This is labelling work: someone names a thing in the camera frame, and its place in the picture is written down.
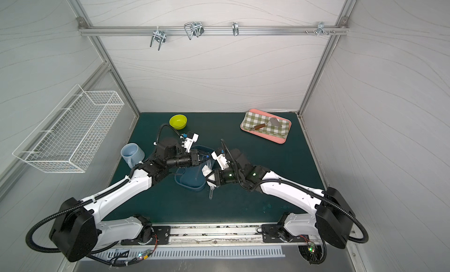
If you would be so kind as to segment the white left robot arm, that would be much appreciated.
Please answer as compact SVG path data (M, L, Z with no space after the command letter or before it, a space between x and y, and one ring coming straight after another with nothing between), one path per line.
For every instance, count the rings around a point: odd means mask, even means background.
M137 194L150 189L171 169L197 167L209 157L192 146L198 134L189 132L155 142L154 152L133 166L129 175L89 197L66 200L60 211L32 226L27 246L41 253L63 253L70 262L122 240L146 245L154 241L152 223L141 215L106 222L104 218Z

